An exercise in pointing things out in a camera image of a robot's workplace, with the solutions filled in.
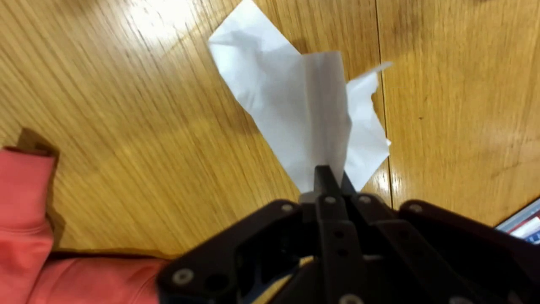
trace wooden floor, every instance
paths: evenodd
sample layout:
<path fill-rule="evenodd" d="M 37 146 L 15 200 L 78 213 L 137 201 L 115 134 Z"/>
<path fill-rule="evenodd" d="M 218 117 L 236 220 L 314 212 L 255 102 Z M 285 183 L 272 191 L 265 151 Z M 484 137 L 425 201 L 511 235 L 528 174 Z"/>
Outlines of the wooden floor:
<path fill-rule="evenodd" d="M 0 144 L 61 152 L 57 249 L 174 257 L 297 191 L 206 41 L 238 0 L 0 4 Z M 302 53 L 381 61 L 370 191 L 494 225 L 540 195 L 540 2 L 257 0 Z"/>

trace wood grain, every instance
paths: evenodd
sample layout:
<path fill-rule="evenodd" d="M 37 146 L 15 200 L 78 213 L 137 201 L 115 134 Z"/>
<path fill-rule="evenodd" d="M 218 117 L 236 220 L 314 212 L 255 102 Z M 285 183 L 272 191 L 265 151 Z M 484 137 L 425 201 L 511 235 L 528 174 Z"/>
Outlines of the wood grain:
<path fill-rule="evenodd" d="M 27 127 L 59 147 L 57 250 L 176 257 L 297 200 L 206 48 L 236 4 L 0 2 L 0 144 Z M 375 0 L 258 4 L 302 53 L 343 51 L 348 78 L 380 63 Z M 386 168 L 368 190 L 388 196 Z"/>
<path fill-rule="evenodd" d="M 398 206 L 498 223 L 540 193 L 538 2 L 378 0 Z"/>

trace white paper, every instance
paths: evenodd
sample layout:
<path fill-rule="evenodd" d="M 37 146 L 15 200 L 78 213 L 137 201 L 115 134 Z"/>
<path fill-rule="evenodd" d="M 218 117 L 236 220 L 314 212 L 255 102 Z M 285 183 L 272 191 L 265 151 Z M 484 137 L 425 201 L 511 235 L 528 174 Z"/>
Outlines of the white paper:
<path fill-rule="evenodd" d="M 388 157 L 373 112 L 376 71 L 349 85 L 339 53 L 302 56 L 265 14 L 243 0 L 209 38 L 221 78 L 253 117 L 273 154 L 302 193 L 314 190 L 316 166 L 348 173 L 361 190 Z"/>

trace wooden surface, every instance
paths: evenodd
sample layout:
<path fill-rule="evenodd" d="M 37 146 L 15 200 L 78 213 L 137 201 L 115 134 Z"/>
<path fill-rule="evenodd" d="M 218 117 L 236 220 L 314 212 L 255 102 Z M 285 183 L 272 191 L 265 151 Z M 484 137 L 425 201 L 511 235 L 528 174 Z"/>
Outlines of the wooden surface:
<path fill-rule="evenodd" d="M 297 191 L 235 103 L 206 41 L 236 0 L 0 2 L 0 144 L 61 152 L 59 250 L 174 257 Z M 257 2 L 302 53 L 339 49 L 392 157 L 366 188 L 494 225 L 540 195 L 537 2 Z"/>

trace red fabric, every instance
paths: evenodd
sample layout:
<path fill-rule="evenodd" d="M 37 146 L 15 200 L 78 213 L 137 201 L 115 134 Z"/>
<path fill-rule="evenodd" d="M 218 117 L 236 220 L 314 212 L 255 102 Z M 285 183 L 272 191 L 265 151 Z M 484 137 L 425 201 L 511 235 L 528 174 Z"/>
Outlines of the red fabric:
<path fill-rule="evenodd" d="M 0 151 L 0 303 L 159 303 L 157 259 L 47 260 L 52 232 L 46 198 L 52 157 Z"/>

